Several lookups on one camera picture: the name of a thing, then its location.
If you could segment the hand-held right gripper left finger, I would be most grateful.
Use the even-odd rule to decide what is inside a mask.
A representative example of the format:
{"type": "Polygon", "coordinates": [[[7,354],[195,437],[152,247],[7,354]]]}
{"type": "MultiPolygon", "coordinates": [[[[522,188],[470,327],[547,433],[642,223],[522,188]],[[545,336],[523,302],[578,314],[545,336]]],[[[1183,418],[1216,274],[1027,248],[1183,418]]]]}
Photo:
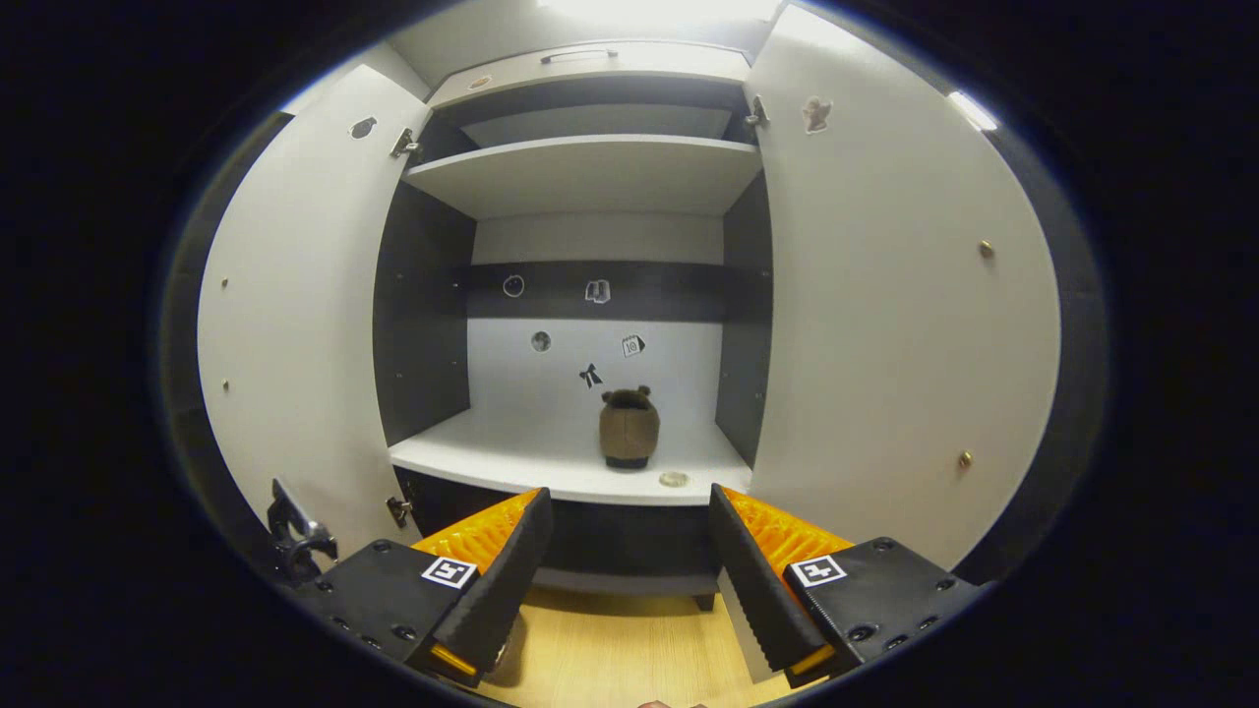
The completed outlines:
{"type": "Polygon", "coordinates": [[[374,540],[293,598],[412,671],[475,688],[499,666],[553,530],[551,494],[535,488],[412,545],[374,540]]]}

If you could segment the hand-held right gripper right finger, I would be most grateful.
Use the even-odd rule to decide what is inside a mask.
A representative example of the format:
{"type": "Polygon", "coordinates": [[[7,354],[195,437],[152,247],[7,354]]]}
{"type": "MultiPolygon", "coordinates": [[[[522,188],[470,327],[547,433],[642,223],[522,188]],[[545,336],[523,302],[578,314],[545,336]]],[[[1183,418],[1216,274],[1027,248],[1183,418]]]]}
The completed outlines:
{"type": "Polygon", "coordinates": [[[708,525],[760,655],[794,688],[891,656],[985,598],[900,540],[854,543],[718,484],[708,525]]]}

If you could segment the brown fuzzy shoe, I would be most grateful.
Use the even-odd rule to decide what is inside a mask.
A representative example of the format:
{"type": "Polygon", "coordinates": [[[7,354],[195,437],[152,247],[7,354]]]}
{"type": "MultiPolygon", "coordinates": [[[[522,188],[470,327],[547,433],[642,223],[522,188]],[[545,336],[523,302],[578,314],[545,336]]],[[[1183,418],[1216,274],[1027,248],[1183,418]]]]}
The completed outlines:
{"type": "Polygon", "coordinates": [[[599,448],[611,469],[646,469],[658,446],[661,418],[648,385],[603,391],[599,448]]]}

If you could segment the white shoe cabinet door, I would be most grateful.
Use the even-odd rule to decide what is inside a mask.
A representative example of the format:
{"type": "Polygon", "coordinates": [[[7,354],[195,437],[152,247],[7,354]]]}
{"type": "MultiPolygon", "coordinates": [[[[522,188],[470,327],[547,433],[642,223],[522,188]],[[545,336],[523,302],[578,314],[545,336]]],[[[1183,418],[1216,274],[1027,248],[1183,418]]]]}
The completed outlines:
{"type": "Polygon", "coordinates": [[[1042,224],[954,89],[794,3],[744,84],[773,265],[752,498],[943,569],[1020,488],[1060,345],[1042,224]]]}
{"type": "Polygon", "coordinates": [[[342,559],[400,540],[373,353],[375,273],[405,157],[428,110],[359,66],[256,157],[212,239],[198,363],[212,435],[256,522],[271,482],[329,528],[342,559]]]}

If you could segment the white and grey shoe cabinet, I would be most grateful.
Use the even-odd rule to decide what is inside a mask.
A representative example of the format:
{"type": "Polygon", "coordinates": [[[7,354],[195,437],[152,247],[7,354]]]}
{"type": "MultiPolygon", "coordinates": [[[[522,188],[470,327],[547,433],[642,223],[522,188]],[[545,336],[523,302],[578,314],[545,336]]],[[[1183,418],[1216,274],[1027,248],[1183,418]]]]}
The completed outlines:
{"type": "Polygon", "coordinates": [[[585,43],[446,76],[378,256],[373,353],[423,534],[548,488],[538,580],[713,608],[709,490],[752,482],[772,341],[772,224],[743,83],[715,47],[585,43]],[[646,469],[604,464],[603,391],[648,385],[646,469]]]}

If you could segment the ceiling light strip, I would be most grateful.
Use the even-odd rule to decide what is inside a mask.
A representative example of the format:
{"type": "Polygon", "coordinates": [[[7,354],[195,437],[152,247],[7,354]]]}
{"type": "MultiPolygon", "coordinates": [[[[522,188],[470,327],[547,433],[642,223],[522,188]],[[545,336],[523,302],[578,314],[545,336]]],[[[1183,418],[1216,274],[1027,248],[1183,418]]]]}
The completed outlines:
{"type": "Polygon", "coordinates": [[[995,120],[995,116],[990,113],[990,110],[985,110],[978,100],[972,98],[966,92],[962,92],[962,89],[954,89],[947,94],[947,100],[964,117],[968,125],[980,131],[980,134],[995,134],[998,126],[1001,126],[995,120]]]}

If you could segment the large ceiling light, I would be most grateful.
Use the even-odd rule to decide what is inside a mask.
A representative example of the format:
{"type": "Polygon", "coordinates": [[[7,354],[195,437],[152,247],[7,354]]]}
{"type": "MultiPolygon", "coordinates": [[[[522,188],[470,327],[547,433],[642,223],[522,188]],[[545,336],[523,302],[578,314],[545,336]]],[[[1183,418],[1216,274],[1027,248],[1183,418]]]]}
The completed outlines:
{"type": "Polygon", "coordinates": [[[535,0],[539,9],[585,20],[769,21],[784,0],[535,0]]]}

